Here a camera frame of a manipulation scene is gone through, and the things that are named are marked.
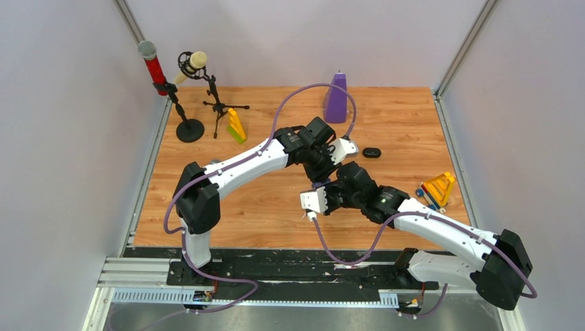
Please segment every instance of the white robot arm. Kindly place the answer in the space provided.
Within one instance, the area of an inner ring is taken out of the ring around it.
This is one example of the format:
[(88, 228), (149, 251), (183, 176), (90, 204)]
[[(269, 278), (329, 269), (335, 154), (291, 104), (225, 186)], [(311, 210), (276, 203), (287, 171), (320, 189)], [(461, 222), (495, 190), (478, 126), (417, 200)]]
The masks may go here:
[[(205, 168), (195, 162), (185, 168), (177, 191), (197, 177), (217, 172), (189, 188), (177, 201), (177, 213), (186, 229), (187, 253), (195, 267), (210, 261), (210, 231), (219, 221), (219, 202), (225, 196), (265, 173), (302, 163), (310, 181), (320, 185), (300, 194), (301, 207), (311, 219), (316, 219), (317, 213), (329, 215), (339, 208), (360, 209), (364, 216), (378, 224), (396, 215), (388, 226), (421, 236), (453, 253), (432, 254), (406, 248), (396, 265), (404, 267), (410, 277), (421, 282), (438, 281), (475, 288), (497, 307), (515, 307), (524, 282), (499, 255), (482, 243), (488, 242), (504, 251), (527, 277), (532, 264), (515, 233), (504, 230), (498, 235), (464, 225), (429, 209), (405, 192), (377, 185), (355, 162), (341, 164), (347, 157), (357, 154), (358, 148), (345, 137), (335, 139), (333, 129), (318, 117), (306, 127), (278, 129), (268, 147), (261, 151), (265, 144), (266, 141)], [(252, 154), (257, 156), (221, 171), (225, 165), (238, 163)], [(337, 180), (326, 183), (333, 172)], [(404, 214), (407, 212), (421, 214)], [(479, 239), (449, 224), (472, 232)]]

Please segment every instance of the wooden table surface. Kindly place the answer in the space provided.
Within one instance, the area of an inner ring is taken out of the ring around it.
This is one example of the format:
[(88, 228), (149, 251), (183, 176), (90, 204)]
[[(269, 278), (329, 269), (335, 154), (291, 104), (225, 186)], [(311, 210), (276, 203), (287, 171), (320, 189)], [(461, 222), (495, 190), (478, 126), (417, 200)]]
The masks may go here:
[[(248, 104), (238, 110), (248, 140), (238, 144), (226, 131), (227, 117), (220, 122), (213, 139), (215, 114), (203, 100), (212, 101), (203, 88), (182, 88), (179, 100), (188, 118), (206, 127), (205, 135), (194, 143), (182, 143), (175, 136), (180, 118), (170, 115), (161, 149), (138, 223), (135, 245), (180, 246), (180, 235), (165, 234), (162, 220), (185, 165), (197, 161), (205, 166), (213, 159), (226, 160), (257, 145), (268, 135), (277, 106), (296, 88), (219, 88), (225, 103)], [(278, 128), (306, 125), (322, 115), (325, 88), (314, 88), (293, 97), (281, 112)], [(364, 167), (378, 185), (391, 185), (414, 196), (421, 181), (453, 165), (428, 88), (350, 88), (357, 103), (357, 122), (351, 134), (360, 149), (378, 147), (379, 159), (362, 155), (350, 159)], [(345, 133), (349, 121), (331, 125), (337, 136)], [(321, 248), (314, 225), (302, 219), (299, 192), (310, 189), (302, 165), (271, 172), (232, 192), (221, 201), (221, 220), (212, 230), (211, 246), (234, 248)], [(447, 215), (468, 224), (459, 187), (453, 190)], [(379, 225), (371, 223), (358, 210), (340, 209), (319, 216), (319, 224), (330, 248), (363, 250), (369, 248)], [(170, 226), (179, 220), (171, 213)], [(379, 249), (414, 247), (438, 249), (429, 241), (407, 232), (387, 228)]]

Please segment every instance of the green block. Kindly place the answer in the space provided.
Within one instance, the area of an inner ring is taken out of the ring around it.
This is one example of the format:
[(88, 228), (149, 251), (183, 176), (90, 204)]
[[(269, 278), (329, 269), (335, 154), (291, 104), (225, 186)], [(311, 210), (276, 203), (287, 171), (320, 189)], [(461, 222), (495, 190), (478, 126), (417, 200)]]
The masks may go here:
[(228, 132), (232, 135), (232, 137), (234, 137), (234, 139), (236, 139), (238, 143), (243, 143), (246, 141), (246, 139), (242, 139), (239, 134), (237, 134), (236, 130), (234, 130), (234, 128), (231, 126), (228, 126)]

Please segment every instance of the wire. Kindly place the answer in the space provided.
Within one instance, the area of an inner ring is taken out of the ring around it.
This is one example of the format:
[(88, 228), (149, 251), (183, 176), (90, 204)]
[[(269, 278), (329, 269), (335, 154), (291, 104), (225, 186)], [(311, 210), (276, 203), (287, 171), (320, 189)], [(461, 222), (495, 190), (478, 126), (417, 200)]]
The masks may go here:
[[(300, 92), (303, 92), (305, 90), (309, 90), (311, 88), (318, 88), (318, 87), (328, 87), (328, 88), (336, 88), (338, 90), (341, 90), (343, 93), (345, 93), (345, 95), (349, 98), (349, 101), (351, 102), (351, 106), (353, 107), (353, 117), (351, 120), (351, 124), (349, 125), (349, 128), (347, 130), (347, 132), (345, 133), (344, 137), (349, 137), (349, 135), (351, 134), (351, 132), (353, 131), (353, 127), (355, 125), (355, 120), (357, 118), (357, 106), (355, 105), (355, 100), (353, 99), (353, 97), (351, 96), (351, 94), (349, 94), (349, 92), (347, 92), (346, 90), (344, 90), (343, 88), (340, 88), (339, 86), (333, 85), (333, 84), (327, 84), (327, 83), (317, 83), (317, 84), (312, 84), (312, 85), (307, 85), (304, 86), (292, 93), (290, 93), (286, 98), (284, 98), (284, 100), (280, 103), (280, 105), (278, 106), (276, 113), (275, 113), (275, 118), (272, 121), (272, 128), (270, 129), (270, 136), (268, 137), (268, 139), (266, 140), (266, 143), (260, 148), (260, 152), (263, 152), (266, 148), (268, 148), (268, 146), (270, 145), (270, 143), (272, 142), (272, 139), (274, 138), (274, 134), (276, 131), (276, 123), (278, 120), (278, 116), (282, 110), (282, 108), (284, 107), (284, 105), (286, 105), (286, 103), (288, 102), (288, 100), (290, 98), (292, 98), (293, 96), (299, 94)], [(228, 165), (225, 165), (223, 168), (215, 170), (213, 172), (210, 172), (208, 174), (204, 174), (203, 176), (197, 177), (196, 179), (190, 181), (189, 183), (187, 183), (185, 186), (183, 186), (176, 194), (175, 196), (172, 198), (172, 200), (170, 201), (168, 208), (165, 212), (165, 217), (163, 220), (163, 227), (164, 230), (167, 234), (173, 234), (176, 233), (178, 231), (181, 231), (183, 228), (182, 227), (178, 227), (176, 229), (173, 230), (169, 230), (168, 228), (168, 218), (170, 216), (170, 213), (172, 211), (173, 206), (175, 206), (175, 204), (177, 203), (177, 200), (179, 200), (179, 198), (185, 193), (186, 190), (188, 190), (191, 186), (194, 186), (195, 184), (199, 183), (200, 181), (203, 181), (204, 179), (207, 179), (209, 177), (213, 177), (217, 174), (219, 174), (219, 171), (226, 171), (229, 170), (233, 167), (237, 167), (245, 162), (248, 162), (251, 159), (254, 159), (257, 156), (257, 153), (252, 153), (251, 155), (248, 155), (247, 157), (243, 158), (242, 160), (236, 161), (234, 163), (230, 163)]]
[[(351, 102), (351, 106), (353, 108), (353, 117), (351, 120), (351, 123), (349, 125), (349, 128), (347, 130), (347, 132), (345, 133), (344, 137), (349, 137), (351, 132), (353, 131), (353, 127), (355, 126), (355, 120), (357, 118), (357, 106), (355, 105), (355, 100), (353, 99), (353, 97), (351, 96), (351, 94), (349, 94), (349, 92), (347, 92), (345, 89), (340, 88), (339, 86), (333, 85), (333, 84), (328, 84), (328, 83), (317, 83), (317, 84), (312, 84), (312, 85), (308, 85), (308, 86), (304, 86), (292, 93), (290, 93), (286, 98), (284, 98), (284, 100), (280, 103), (280, 105), (278, 106), (276, 113), (275, 113), (275, 117), (274, 120), (272, 121), (272, 128), (270, 129), (270, 136), (268, 137), (268, 139), (266, 140), (266, 143), (260, 148), (260, 152), (263, 152), (266, 148), (268, 148), (268, 146), (270, 145), (270, 143), (272, 142), (272, 139), (274, 138), (274, 134), (276, 131), (276, 123), (278, 120), (278, 116), (282, 110), (282, 108), (286, 105), (286, 103), (288, 102), (288, 100), (290, 98), (292, 98), (293, 96), (295, 96), (296, 94), (299, 94), (300, 92), (303, 92), (305, 90), (309, 90), (311, 88), (318, 88), (318, 87), (327, 87), (327, 88), (336, 88), (338, 90), (341, 90), (349, 99), (349, 101)], [(197, 267), (195, 267), (195, 265), (193, 264), (193, 262), (191, 261), (191, 258), (189, 257), (188, 253), (187, 253), (187, 249), (186, 249), (186, 241), (185, 241), (185, 228), (183, 228), (182, 226), (179, 226), (178, 228), (172, 229), (170, 230), (168, 228), (168, 219), (170, 216), (170, 213), (172, 212), (172, 208), (175, 206), (175, 204), (177, 203), (177, 201), (179, 200), (179, 198), (181, 196), (183, 196), (183, 194), (185, 193), (186, 190), (188, 190), (189, 188), (191, 188), (192, 186), (194, 186), (195, 184), (199, 183), (200, 181), (203, 181), (204, 179), (207, 179), (209, 177), (215, 176), (217, 174), (219, 174), (219, 171), (226, 171), (229, 170), (233, 167), (237, 167), (245, 162), (248, 162), (249, 160), (255, 158), (257, 156), (257, 153), (253, 153), (245, 158), (243, 158), (242, 160), (236, 161), (234, 163), (230, 163), (226, 166), (224, 166), (221, 169), (215, 170), (213, 172), (210, 172), (208, 174), (204, 174), (203, 176), (197, 177), (196, 179), (190, 181), (189, 183), (187, 183), (185, 186), (183, 186), (176, 194), (175, 196), (171, 199), (168, 208), (165, 212), (165, 216), (163, 219), (163, 228), (165, 230), (165, 232), (167, 234), (174, 234), (178, 231), (182, 231), (182, 236), (181, 236), (181, 246), (182, 246), (182, 251), (183, 251), (183, 256), (185, 257), (185, 261), (187, 262), (187, 264), (198, 274), (200, 274), (201, 276), (208, 278), (208, 279), (212, 279), (215, 281), (227, 281), (227, 282), (231, 282), (231, 283), (249, 283), (251, 285), (253, 285), (253, 289), (246, 293), (244, 296), (240, 297), (237, 300), (234, 300), (231, 303), (228, 303), (226, 305), (223, 305), (221, 307), (218, 308), (212, 308), (212, 309), (208, 309), (208, 310), (187, 310), (187, 312), (195, 312), (196, 314), (203, 312), (203, 313), (207, 313), (207, 312), (218, 312), (221, 310), (225, 310), (228, 308), (233, 307), (235, 304), (239, 303), (240, 301), (246, 299), (247, 297), (249, 297), (252, 293), (254, 293), (257, 289), (258, 289), (258, 283), (255, 281), (251, 281), (249, 279), (229, 279), (229, 278), (223, 278), (223, 277), (216, 277), (216, 276), (212, 276), (210, 274), (206, 274), (205, 272), (202, 272), (201, 270), (199, 270)], [(173, 317), (175, 315), (178, 314), (183, 314), (185, 313), (184, 310), (180, 310), (178, 312), (173, 312), (172, 314), (169, 314), (167, 316), (164, 316), (162, 318), (160, 318), (159, 320), (155, 321), (154, 323), (147, 325), (146, 327), (140, 329), (140, 331), (144, 331), (147, 330), (149, 328), (151, 328), (152, 326), (155, 326), (159, 323), (161, 323), (162, 321)]]
[(441, 292), (441, 296), (439, 297), (439, 301), (437, 301), (437, 303), (435, 304), (435, 306), (431, 310), (424, 312), (422, 314), (409, 314), (406, 312), (400, 312), (399, 316), (404, 315), (404, 316), (410, 317), (412, 319), (423, 319), (425, 317), (429, 317), (430, 315), (436, 313), (439, 310), (439, 308), (441, 307), (441, 305), (443, 304), (443, 301), (445, 301), (445, 297), (447, 296), (447, 287), (448, 286), (449, 286), (448, 284), (445, 284), (445, 286), (443, 286), (443, 291)]
[[(529, 294), (528, 293), (520, 293), (520, 295), (522, 297), (526, 297), (526, 298), (530, 298), (530, 299), (534, 299), (537, 297), (538, 294), (536, 292), (536, 289), (532, 285), (532, 283), (528, 280), (528, 278), (526, 278), (526, 276), (524, 276), (524, 273), (520, 270), (520, 268), (518, 268), (514, 264), (514, 262), (512, 262), (512, 260), (507, 255), (505, 255), (504, 252), (502, 252), (502, 250), (500, 250), (498, 247), (496, 247), (495, 245), (493, 245), (489, 241), (486, 241), (485, 239), (480, 238), (479, 235), (475, 234), (474, 232), (467, 230), (466, 228), (464, 228), (456, 223), (447, 221), (446, 219), (444, 219), (442, 217), (439, 217), (436, 215), (428, 215), (428, 214), (425, 214), (423, 212), (399, 212), (398, 214), (394, 214), (391, 217), (388, 217), (388, 219), (384, 223), (382, 223), (382, 225), (380, 226), (380, 230), (378, 230), (378, 233), (376, 234), (376, 237), (374, 238), (374, 241), (372, 242), (372, 246), (365, 253), (365, 255), (362, 256), (361, 258), (359, 258), (358, 260), (352, 261), (352, 262), (342, 261), (342, 260), (338, 259), (335, 255), (333, 255), (333, 253), (329, 250), (329, 247), (327, 247), (327, 244), (325, 243), (325, 238), (323, 238), (323, 233), (321, 232), (321, 228), (319, 227), (319, 223), (317, 222), (317, 219), (313, 217), (313, 218), (311, 218), (311, 220), (313, 221), (313, 223), (315, 223), (315, 229), (317, 230), (317, 235), (319, 236), (319, 240), (321, 241), (321, 244), (323, 245), (323, 249), (325, 250), (325, 253), (327, 253), (327, 255), (329, 255), (329, 257), (335, 262), (338, 262), (338, 263), (344, 264), (344, 265), (355, 265), (355, 264), (358, 264), (358, 263), (365, 261), (372, 254), (372, 252), (374, 251), (374, 248), (376, 247), (376, 245), (378, 244), (378, 241), (380, 240), (380, 236), (382, 235), (382, 232), (386, 229), (388, 224), (392, 223), (397, 217), (402, 217), (402, 216), (428, 217), (430, 219), (434, 219), (435, 221), (438, 221), (440, 223), (448, 225), (452, 228), (455, 228), (456, 230), (459, 230), (460, 232), (467, 234), (469, 237), (471, 237), (475, 240), (479, 240), (480, 243), (483, 243), (484, 245), (488, 246), (492, 251), (496, 252), (516, 272), (516, 274), (524, 282), (526, 287), (528, 287), (528, 289), (530, 290), (531, 293), (529, 293)], [(439, 302), (437, 302), (437, 305), (429, 312), (418, 315), (418, 317), (427, 317), (427, 316), (431, 315), (432, 313), (434, 313), (439, 308), (439, 306), (443, 303), (444, 296), (445, 296), (446, 292), (447, 292), (447, 284), (445, 284), (445, 287), (443, 288), (443, 293), (441, 294), (441, 298), (439, 298)]]

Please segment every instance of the black small object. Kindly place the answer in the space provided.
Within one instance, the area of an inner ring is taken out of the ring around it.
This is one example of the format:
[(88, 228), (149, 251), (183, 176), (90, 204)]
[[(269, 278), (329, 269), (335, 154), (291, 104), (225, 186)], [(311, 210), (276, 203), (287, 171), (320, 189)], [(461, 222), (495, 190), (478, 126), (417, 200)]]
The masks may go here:
[(177, 138), (184, 143), (192, 143), (199, 140), (205, 132), (205, 127), (198, 119), (188, 119), (177, 126)]
[(377, 159), (378, 157), (380, 157), (380, 155), (382, 155), (382, 151), (376, 147), (366, 147), (364, 148), (364, 151), (361, 153), (365, 157), (368, 157), (370, 159)]

